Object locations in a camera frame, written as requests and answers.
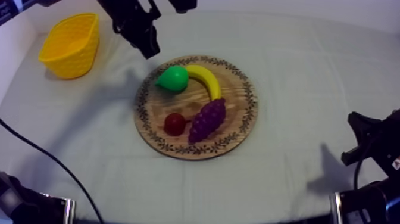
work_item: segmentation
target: table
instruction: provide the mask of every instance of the table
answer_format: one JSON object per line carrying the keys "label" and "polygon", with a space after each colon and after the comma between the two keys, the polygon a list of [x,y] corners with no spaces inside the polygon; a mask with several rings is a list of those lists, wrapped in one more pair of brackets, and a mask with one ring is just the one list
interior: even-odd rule
{"label": "table", "polygon": [[[351,189],[352,111],[385,118],[400,107],[400,41],[347,24],[270,14],[190,12],[155,23],[161,53],[145,60],[111,23],[101,24],[93,69],[63,81],[38,61],[34,43],[0,117],[63,161],[113,223],[272,223],[329,212],[328,195]],[[207,161],[151,149],[133,120],[133,100],[159,64],[188,54],[224,58],[247,74],[259,98],[248,139]],[[73,180],[49,158],[0,129],[0,170],[36,191],[77,200]],[[360,185],[384,179],[367,160]]]}

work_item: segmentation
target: wooden plate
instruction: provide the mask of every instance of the wooden plate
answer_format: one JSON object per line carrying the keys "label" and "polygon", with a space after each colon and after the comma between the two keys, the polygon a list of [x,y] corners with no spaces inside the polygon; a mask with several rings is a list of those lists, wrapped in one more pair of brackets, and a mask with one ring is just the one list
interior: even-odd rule
{"label": "wooden plate", "polygon": [[[179,94],[154,85],[170,66],[189,64],[204,66],[216,76],[227,109],[224,123],[207,139],[196,144],[188,143],[191,123],[186,125],[182,135],[169,136],[163,130],[164,119],[170,113],[180,113],[185,119],[192,120],[210,101],[207,89],[192,79]],[[135,123],[142,138],[159,153],[184,160],[204,160],[234,149],[249,135],[258,112],[254,87],[247,76],[233,64],[205,55],[175,58],[160,65],[140,86],[135,107]]]}

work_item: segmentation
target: red ball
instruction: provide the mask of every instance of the red ball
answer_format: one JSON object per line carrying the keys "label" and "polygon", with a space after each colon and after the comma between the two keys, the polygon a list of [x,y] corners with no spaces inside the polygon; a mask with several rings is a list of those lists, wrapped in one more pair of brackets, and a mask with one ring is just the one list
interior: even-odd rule
{"label": "red ball", "polygon": [[186,120],[178,113],[172,113],[165,118],[164,131],[171,136],[179,136],[185,131]]}

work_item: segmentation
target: banana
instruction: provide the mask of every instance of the banana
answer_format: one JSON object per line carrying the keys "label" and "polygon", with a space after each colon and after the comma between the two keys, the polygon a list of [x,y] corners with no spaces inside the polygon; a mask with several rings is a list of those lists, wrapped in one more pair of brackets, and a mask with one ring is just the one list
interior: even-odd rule
{"label": "banana", "polygon": [[221,86],[214,74],[203,66],[189,65],[185,68],[189,77],[200,80],[205,84],[212,101],[221,98]]}

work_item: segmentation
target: black cable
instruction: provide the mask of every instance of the black cable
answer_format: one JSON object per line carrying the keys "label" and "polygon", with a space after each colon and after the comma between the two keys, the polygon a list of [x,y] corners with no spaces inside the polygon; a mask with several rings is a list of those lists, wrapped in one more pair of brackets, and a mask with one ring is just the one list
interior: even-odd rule
{"label": "black cable", "polygon": [[13,134],[15,137],[19,138],[23,142],[27,143],[28,145],[32,146],[33,148],[39,150],[40,152],[44,153],[48,157],[50,157],[52,160],[54,160],[58,165],[60,165],[71,177],[74,179],[74,181],[78,184],[78,186],[82,189],[83,193],[85,193],[85,196],[88,198],[90,204],[92,205],[97,218],[99,219],[100,224],[104,224],[103,218],[101,217],[100,211],[97,209],[97,206],[95,202],[93,201],[92,197],[89,195],[88,191],[84,188],[82,183],[78,180],[78,178],[71,172],[70,169],[68,169],[62,162],[60,162],[56,157],[54,157],[52,154],[41,148],[40,146],[36,145],[35,143],[31,142],[29,139],[25,138],[24,136],[20,135],[18,132],[14,131],[12,128],[10,128],[2,119],[0,119],[0,125],[3,126],[7,131],[9,131],[11,134]]}
{"label": "black cable", "polygon": [[[376,138],[373,138],[373,139],[370,140],[370,142],[369,142],[368,145],[366,146],[364,152],[362,152],[362,155],[361,155],[360,159],[358,160],[358,163],[357,163],[357,165],[356,165],[356,167],[355,167],[355,170],[354,170],[354,178],[353,178],[353,189],[354,189],[354,190],[357,190],[357,189],[358,189],[358,175],[360,174],[361,165],[363,164],[363,161],[365,160],[365,158],[366,158],[366,156],[367,156],[369,150],[371,149],[372,143],[373,143],[373,141],[374,141],[375,139],[376,139]],[[362,211],[362,210],[359,210],[358,212],[359,212],[359,214],[360,214],[360,217],[361,217],[362,222],[363,222],[363,223],[368,223],[368,222],[367,222],[367,219],[366,219],[365,216],[364,216],[363,211]]]}

